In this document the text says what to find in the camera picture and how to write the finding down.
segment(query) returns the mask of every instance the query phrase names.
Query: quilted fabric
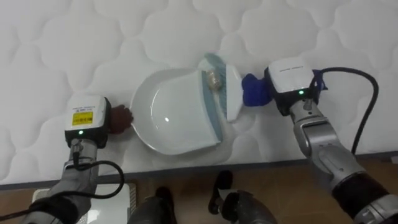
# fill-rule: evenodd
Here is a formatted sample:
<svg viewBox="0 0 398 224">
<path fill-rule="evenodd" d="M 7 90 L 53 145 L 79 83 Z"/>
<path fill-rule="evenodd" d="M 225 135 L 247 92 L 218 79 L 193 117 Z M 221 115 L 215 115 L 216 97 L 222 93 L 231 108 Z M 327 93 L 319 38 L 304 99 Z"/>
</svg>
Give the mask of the quilted fabric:
<svg viewBox="0 0 398 224">
<path fill-rule="evenodd" d="M 398 146 L 396 0 L 3 0 L 0 1 L 0 184 L 59 179 L 69 149 L 64 112 L 74 94 L 129 105 L 151 73 L 196 68 L 214 52 L 261 77 L 279 58 L 314 69 L 346 66 L 381 87 L 358 153 Z M 320 109 L 350 147 L 372 89 L 350 74 L 325 75 Z M 290 118 L 275 104 L 244 108 L 217 149 L 163 156 L 132 130 L 98 159 L 125 172 L 301 159 Z M 102 167 L 102 174 L 111 169 Z"/>
</svg>

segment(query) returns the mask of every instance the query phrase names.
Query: person's foot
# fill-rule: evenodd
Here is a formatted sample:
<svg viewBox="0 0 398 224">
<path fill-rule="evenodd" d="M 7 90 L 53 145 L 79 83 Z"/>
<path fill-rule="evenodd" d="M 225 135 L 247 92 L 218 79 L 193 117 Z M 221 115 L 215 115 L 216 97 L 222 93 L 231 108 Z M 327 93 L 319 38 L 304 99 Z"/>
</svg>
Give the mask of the person's foot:
<svg viewBox="0 0 398 224">
<path fill-rule="evenodd" d="M 155 196 L 162 199 L 161 206 L 165 211 L 165 218 L 169 224 L 177 224 L 177 219 L 174 213 L 174 201 L 171 191 L 167 187 L 159 187 L 156 190 Z"/>
<path fill-rule="evenodd" d="M 233 174 L 231 171 L 224 170 L 221 171 L 216 179 L 216 182 L 213 186 L 213 195 L 210 198 L 208 210 L 211 214 L 217 215 L 219 213 L 220 206 L 216 203 L 216 201 L 220 198 L 220 190 L 228 190 L 231 189 L 233 182 Z"/>
</svg>

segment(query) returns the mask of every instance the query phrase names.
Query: label sticker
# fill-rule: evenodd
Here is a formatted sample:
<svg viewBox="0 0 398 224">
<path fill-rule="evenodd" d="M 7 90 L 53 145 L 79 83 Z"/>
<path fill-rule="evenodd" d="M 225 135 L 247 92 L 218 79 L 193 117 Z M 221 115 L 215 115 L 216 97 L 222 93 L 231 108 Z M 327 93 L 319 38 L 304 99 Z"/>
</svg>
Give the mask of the label sticker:
<svg viewBox="0 0 398 224">
<path fill-rule="evenodd" d="M 72 126 L 93 123 L 93 112 L 74 113 Z"/>
</svg>

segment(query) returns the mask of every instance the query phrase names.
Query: ceramic plate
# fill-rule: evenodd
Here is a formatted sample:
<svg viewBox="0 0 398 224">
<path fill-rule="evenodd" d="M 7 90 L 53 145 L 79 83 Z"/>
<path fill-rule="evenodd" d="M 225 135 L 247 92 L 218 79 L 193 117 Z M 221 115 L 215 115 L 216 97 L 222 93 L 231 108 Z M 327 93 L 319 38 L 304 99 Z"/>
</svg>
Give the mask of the ceramic plate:
<svg viewBox="0 0 398 224">
<path fill-rule="evenodd" d="M 130 106 L 142 141 L 166 155 L 221 142 L 214 99 L 203 86 L 202 71 L 194 69 L 163 70 L 146 78 Z"/>
</svg>

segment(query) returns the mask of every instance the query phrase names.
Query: black cable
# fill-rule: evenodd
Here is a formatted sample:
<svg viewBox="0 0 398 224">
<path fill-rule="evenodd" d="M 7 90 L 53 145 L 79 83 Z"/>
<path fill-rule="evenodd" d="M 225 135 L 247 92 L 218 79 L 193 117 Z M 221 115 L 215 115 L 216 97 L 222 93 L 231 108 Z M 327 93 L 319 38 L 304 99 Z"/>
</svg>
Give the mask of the black cable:
<svg viewBox="0 0 398 224">
<path fill-rule="evenodd" d="M 359 139 L 361 138 L 363 129 L 365 128 L 366 121 L 368 120 L 369 115 L 372 113 L 374 105 L 376 104 L 376 101 L 377 101 L 377 97 L 379 96 L 379 84 L 377 84 L 377 81 L 373 76 L 369 75 L 366 72 L 362 72 L 360 70 L 353 69 L 353 68 L 332 67 L 332 68 L 325 68 L 325 69 L 320 70 L 321 74 L 324 74 L 327 72 L 346 72 L 346 73 L 353 73 L 356 75 L 360 75 L 360 76 L 366 78 L 367 80 L 369 80 L 373 86 L 373 94 L 372 94 L 371 101 L 369 102 L 368 108 L 366 108 L 366 111 L 363 114 L 361 123 L 359 124 L 358 130 L 357 130 L 355 138 L 354 138 L 353 147 L 351 148 L 351 153 L 355 155 L 356 148 L 358 147 Z M 317 80 L 317 77 L 314 77 L 311 81 L 311 84 L 310 84 L 310 92 L 311 93 L 315 93 L 316 80 Z"/>
<path fill-rule="evenodd" d="M 54 194 L 54 195 L 48 197 L 48 200 L 50 200 L 51 198 L 55 198 L 55 197 L 66 197 L 66 196 L 80 196 L 80 197 L 88 197 L 88 198 L 95 198 L 95 199 L 108 199 L 108 198 L 111 198 L 111 197 L 117 195 L 118 193 L 120 193 L 120 191 L 123 188 L 125 180 L 124 180 L 123 170 L 116 163 L 111 162 L 111 161 L 98 161 L 98 162 L 93 162 L 92 164 L 87 164 L 87 165 L 82 166 L 82 165 L 79 165 L 79 163 L 78 163 L 79 156 L 80 156 L 79 152 L 73 153 L 73 166 L 78 171 L 88 170 L 95 166 L 99 166 L 101 164 L 109 165 L 109 166 L 115 168 L 120 176 L 120 183 L 119 183 L 119 186 L 117 187 L 117 189 L 114 192 L 107 194 L 107 195 L 96 195 L 96 194 L 91 194 L 91 193 L 86 193 L 86 192 L 78 192 L 78 191 L 65 191 L 65 192 L 60 192 L 60 193 L 57 193 L 57 194 Z M 29 214 L 30 212 L 39 211 L 40 209 L 41 209 L 41 205 L 37 205 L 37 206 L 33 205 L 27 210 L 23 210 L 23 211 L 19 211 L 16 213 L 1 216 L 0 222 L 2 222 L 4 220 L 12 219 L 12 218 L 21 217 L 23 215 Z"/>
</svg>

